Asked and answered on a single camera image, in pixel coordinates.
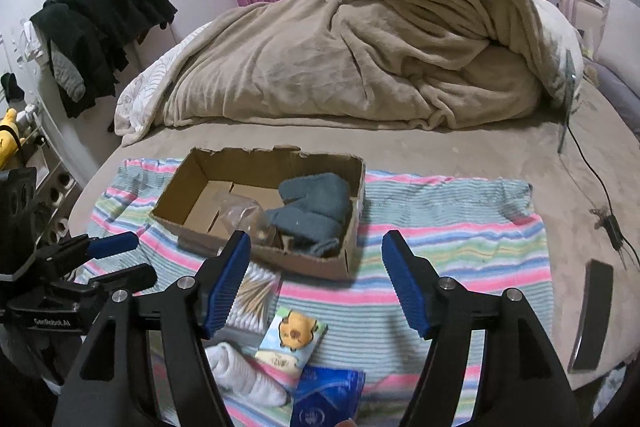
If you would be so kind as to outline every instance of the phone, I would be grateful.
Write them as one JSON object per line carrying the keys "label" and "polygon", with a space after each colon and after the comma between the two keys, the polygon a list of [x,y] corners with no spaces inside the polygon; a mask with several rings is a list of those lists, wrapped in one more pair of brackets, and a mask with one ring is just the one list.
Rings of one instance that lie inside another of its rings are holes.
{"label": "phone", "polygon": [[578,335],[567,368],[569,373],[595,371],[609,328],[613,296],[613,267],[591,259],[586,266],[584,298]]}

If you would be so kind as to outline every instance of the cardboard box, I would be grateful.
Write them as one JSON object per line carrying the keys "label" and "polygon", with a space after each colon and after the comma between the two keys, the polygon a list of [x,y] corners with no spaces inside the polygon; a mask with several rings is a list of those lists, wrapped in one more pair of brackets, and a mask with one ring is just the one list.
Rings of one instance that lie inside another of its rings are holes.
{"label": "cardboard box", "polygon": [[340,250],[316,258],[277,247],[252,246],[252,259],[287,271],[332,280],[349,280],[359,263],[356,234],[364,197],[364,161],[348,154],[305,153],[292,146],[273,150],[193,149],[178,167],[151,215],[178,236],[186,250],[215,256],[229,233],[217,220],[220,190],[250,197],[263,209],[278,208],[278,186],[284,180],[334,172],[351,187],[351,213],[345,223]]}

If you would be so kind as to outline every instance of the blue package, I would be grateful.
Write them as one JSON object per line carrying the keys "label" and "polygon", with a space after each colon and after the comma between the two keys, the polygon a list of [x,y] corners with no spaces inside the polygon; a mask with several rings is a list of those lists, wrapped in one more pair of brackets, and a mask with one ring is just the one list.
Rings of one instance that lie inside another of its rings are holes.
{"label": "blue package", "polygon": [[334,427],[354,418],[364,380],[361,371],[307,365],[294,393],[289,427]]}

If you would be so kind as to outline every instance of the black cable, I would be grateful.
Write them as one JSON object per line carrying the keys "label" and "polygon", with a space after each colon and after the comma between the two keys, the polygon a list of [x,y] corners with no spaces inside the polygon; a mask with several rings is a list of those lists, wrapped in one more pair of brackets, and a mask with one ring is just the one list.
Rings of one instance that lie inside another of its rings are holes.
{"label": "black cable", "polygon": [[634,246],[628,241],[628,239],[623,235],[622,236],[622,241],[624,241],[628,247],[631,249],[631,251],[634,253],[634,255],[636,256],[636,261],[638,261],[638,266],[640,266],[640,259],[638,259],[638,252],[636,252],[636,249],[634,248]]}
{"label": "black cable", "polygon": [[584,154],[582,153],[582,149],[580,148],[580,144],[578,143],[578,140],[575,139],[574,136],[574,132],[571,130],[571,127],[569,127],[569,125],[567,124],[566,126],[567,131],[569,131],[569,134],[571,135],[571,138],[574,139],[575,142],[575,146],[578,148],[578,152],[580,153],[580,156],[582,157],[582,160],[584,161],[585,165],[587,165],[587,167],[589,168],[589,170],[591,172],[593,172],[593,175],[596,176],[596,178],[598,179],[598,181],[600,182],[600,185],[602,185],[602,188],[604,188],[604,193],[607,197],[607,203],[609,203],[609,213],[611,215],[613,215],[613,207],[611,206],[611,198],[609,198],[609,192],[607,191],[607,186],[604,184],[604,181],[602,181],[602,178],[600,178],[600,176],[598,175],[598,173],[593,169],[593,167],[591,167],[591,165],[589,164],[589,162],[587,161],[587,158],[584,157]]}
{"label": "black cable", "polygon": [[[580,148],[580,144],[578,143],[578,140],[575,138],[574,136],[574,132],[571,130],[571,127],[569,127],[569,125],[567,124],[566,126],[567,131],[569,131],[569,134],[571,135],[571,138],[574,139],[574,143],[575,146],[578,148],[578,152],[580,153],[580,156],[582,158],[582,161],[584,161],[584,164],[587,165],[587,167],[589,168],[589,170],[591,172],[593,172],[593,175],[596,176],[596,178],[598,179],[598,181],[600,182],[600,185],[602,185],[602,188],[604,189],[604,193],[607,197],[607,203],[609,204],[609,214],[611,216],[613,216],[613,206],[611,205],[611,198],[609,197],[609,191],[607,190],[607,185],[604,184],[604,181],[602,181],[602,178],[600,178],[599,174],[595,171],[595,169],[593,167],[591,167],[590,163],[587,161],[587,158],[584,157],[584,153],[582,152],[582,149]],[[622,237],[622,241],[624,243],[627,244],[627,246],[631,249],[631,251],[634,253],[634,256],[636,256],[636,261],[638,262],[638,267],[640,267],[640,258],[638,257],[638,253],[636,252],[636,249],[633,247],[633,245],[628,241],[628,239],[622,235],[622,232],[620,233],[621,237]]]}

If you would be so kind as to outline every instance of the metal screw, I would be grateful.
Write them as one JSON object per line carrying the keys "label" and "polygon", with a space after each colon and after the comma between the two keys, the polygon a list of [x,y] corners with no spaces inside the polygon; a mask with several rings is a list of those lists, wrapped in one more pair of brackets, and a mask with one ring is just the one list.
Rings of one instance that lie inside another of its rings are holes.
{"label": "metal screw", "polygon": [[129,294],[127,293],[126,290],[118,290],[116,292],[113,292],[113,295],[111,296],[111,300],[113,302],[122,302],[127,297],[129,297]]}
{"label": "metal screw", "polygon": [[185,277],[180,277],[180,279],[178,279],[178,288],[182,288],[183,290],[186,290],[188,288],[191,288],[195,283],[196,283],[196,280],[193,277],[190,277],[189,275]]}
{"label": "metal screw", "polygon": [[517,302],[522,299],[522,292],[517,288],[509,288],[507,290],[507,298],[510,301]]}
{"label": "metal screw", "polygon": [[456,280],[451,277],[440,277],[438,286],[443,290],[452,290],[456,287]]}

